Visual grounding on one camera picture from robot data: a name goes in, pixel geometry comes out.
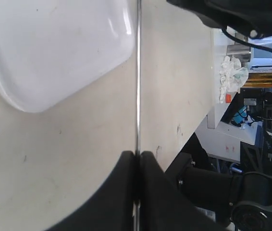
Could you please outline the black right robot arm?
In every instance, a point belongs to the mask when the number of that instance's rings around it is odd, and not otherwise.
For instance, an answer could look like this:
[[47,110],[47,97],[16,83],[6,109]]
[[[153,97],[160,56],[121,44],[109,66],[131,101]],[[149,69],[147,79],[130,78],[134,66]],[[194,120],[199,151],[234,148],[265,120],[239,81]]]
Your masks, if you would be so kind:
[[[194,13],[208,27],[231,27],[244,36],[255,31],[256,39],[272,36],[272,0],[173,0],[171,4]],[[159,228],[165,218],[166,224],[180,229],[220,231],[220,224],[200,212],[204,208],[222,212],[242,231],[272,231],[271,176],[258,172],[230,176],[187,167],[173,187],[160,171],[156,175],[171,200],[163,203],[144,193],[148,229]]]

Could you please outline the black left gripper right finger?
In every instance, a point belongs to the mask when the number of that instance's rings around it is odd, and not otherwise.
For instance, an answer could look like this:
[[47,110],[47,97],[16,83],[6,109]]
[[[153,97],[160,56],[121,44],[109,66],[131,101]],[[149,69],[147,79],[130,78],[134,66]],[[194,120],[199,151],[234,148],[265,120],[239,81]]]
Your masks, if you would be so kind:
[[141,231],[224,231],[171,183],[153,153],[140,155]]

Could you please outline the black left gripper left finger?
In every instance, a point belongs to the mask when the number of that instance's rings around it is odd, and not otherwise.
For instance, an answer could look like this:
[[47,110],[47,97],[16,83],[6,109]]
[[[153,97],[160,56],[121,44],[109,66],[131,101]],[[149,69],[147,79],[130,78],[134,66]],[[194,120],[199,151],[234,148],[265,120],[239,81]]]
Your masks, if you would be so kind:
[[133,230],[136,156],[122,152],[116,166],[100,188],[76,211],[50,231]]

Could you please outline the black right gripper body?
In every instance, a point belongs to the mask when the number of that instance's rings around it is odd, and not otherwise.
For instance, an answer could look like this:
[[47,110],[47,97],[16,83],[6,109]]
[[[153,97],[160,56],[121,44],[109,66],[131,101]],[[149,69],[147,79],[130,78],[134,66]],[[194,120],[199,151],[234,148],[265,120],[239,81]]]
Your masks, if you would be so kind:
[[195,14],[210,28],[230,27],[244,36],[272,36],[272,0],[169,0],[169,4]]

